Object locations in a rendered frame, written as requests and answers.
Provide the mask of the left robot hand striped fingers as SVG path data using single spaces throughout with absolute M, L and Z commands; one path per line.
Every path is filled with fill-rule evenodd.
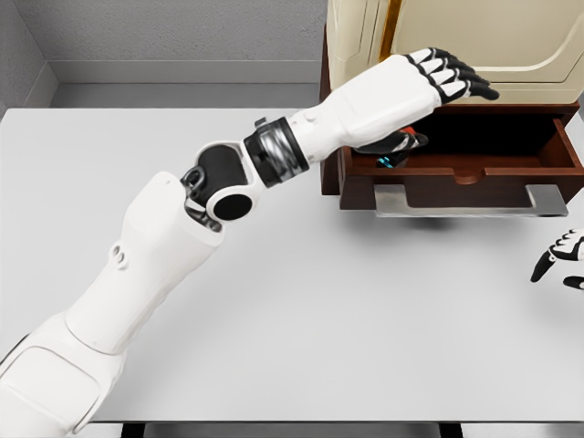
M 339 145 L 366 154 L 402 153 L 428 138 L 404 129 L 458 99 L 496 100 L 490 82 L 451 53 L 427 47 L 392 55 L 330 94 Z

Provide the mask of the right robot hand striped fingers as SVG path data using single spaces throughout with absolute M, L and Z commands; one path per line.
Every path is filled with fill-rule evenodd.
M 556 240 L 537 260 L 530 281 L 539 281 L 558 260 L 584 262 L 584 227 L 570 229 Z

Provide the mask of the black switch with red button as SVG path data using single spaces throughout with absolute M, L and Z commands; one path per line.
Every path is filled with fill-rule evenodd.
M 379 141 L 376 146 L 375 154 L 377 158 L 377 167 L 400 168 L 403 167 L 415 147 L 417 141 L 417 132 L 412 127 L 407 127 L 395 131 L 388 137 Z

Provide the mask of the brown cabinet with cream doors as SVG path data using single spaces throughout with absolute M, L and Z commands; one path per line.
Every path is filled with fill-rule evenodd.
M 584 0 L 328 0 L 320 93 L 393 54 L 444 49 L 499 92 L 453 105 L 567 105 L 584 92 Z M 338 153 L 321 168 L 339 193 Z

